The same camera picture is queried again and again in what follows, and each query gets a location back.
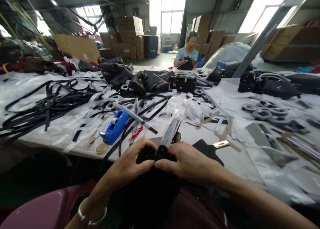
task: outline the hand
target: hand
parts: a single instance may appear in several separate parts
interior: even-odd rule
[[[159,160],[155,167],[175,174],[177,177],[199,185],[212,185],[226,189],[230,181],[240,180],[217,161],[212,160],[186,142],[178,142],[169,147],[177,162]]]
[[[138,176],[146,173],[154,166],[153,160],[146,160],[141,164],[136,163],[136,156],[145,146],[157,150],[157,146],[146,138],[141,138],[130,146],[126,152],[109,168],[101,178],[109,190],[117,190]]]

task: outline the light blue shirt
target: light blue shirt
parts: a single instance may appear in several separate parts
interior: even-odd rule
[[[190,53],[189,57],[191,58],[191,60],[198,60],[198,55],[199,55],[199,52],[196,51],[195,49],[193,49],[193,51]],[[183,47],[178,51],[175,60],[181,61],[181,60],[183,60],[184,57],[187,57],[186,47]]]

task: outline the bag handle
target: bag handle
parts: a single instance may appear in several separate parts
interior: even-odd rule
[[[273,73],[264,73],[264,74],[261,74],[257,77],[257,81],[261,81],[262,80],[262,77],[273,77],[273,78],[276,78],[276,79],[279,79],[281,81],[287,81],[287,82],[290,82],[289,79],[287,79],[286,77],[283,77],[282,75],[279,75],[279,74],[273,74]]]

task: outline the right hand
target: right hand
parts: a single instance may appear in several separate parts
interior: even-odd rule
[[[155,163],[155,167],[183,180],[221,189],[227,189],[230,183],[240,180],[217,161],[206,157],[186,142],[172,144],[169,152],[177,158],[177,162],[162,159]]]

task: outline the window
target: window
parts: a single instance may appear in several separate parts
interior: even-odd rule
[[[92,24],[95,24],[102,16],[102,12],[99,5],[92,5],[92,6],[77,8],[77,13],[87,21],[91,22]],[[81,26],[84,27],[83,30],[94,32],[94,28],[92,26],[86,24],[82,19],[79,19],[79,21]],[[103,19],[96,26],[98,28],[98,33],[97,33],[98,35],[100,32],[108,32],[106,23],[104,22]]]
[[[2,25],[0,25],[0,32],[3,37],[11,37],[11,35]]]
[[[50,36],[50,28],[48,27],[47,23],[43,20],[40,12],[36,10],[37,15],[37,29],[45,36]]]
[[[245,20],[241,25],[239,33],[261,33],[273,15],[277,12],[283,1],[284,0],[254,0]],[[286,20],[293,12],[293,10],[291,12],[290,11],[286,15]]]
[[[150,0],[150,26],[158,34],[180,33],[186,0]]]

